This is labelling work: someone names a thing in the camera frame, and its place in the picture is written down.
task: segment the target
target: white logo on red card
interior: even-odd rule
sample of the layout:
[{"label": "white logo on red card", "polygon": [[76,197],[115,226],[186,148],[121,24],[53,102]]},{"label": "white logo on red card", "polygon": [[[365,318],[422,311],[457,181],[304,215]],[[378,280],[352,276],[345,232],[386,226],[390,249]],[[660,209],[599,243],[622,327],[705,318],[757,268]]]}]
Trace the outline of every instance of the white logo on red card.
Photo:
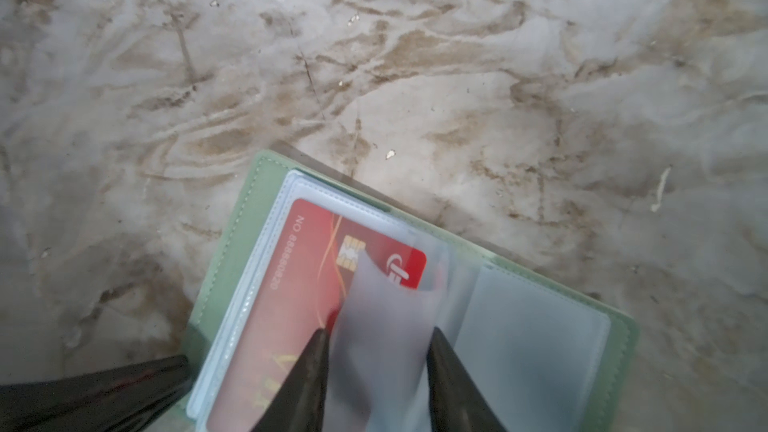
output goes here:
[{"label": "white logo on red card", "polygon": [[390,282],[399,284],[403,280],[408,280],[410,275],[402,270],[402,257],[400,254],[392,254],[386,260],[386,276]]}]

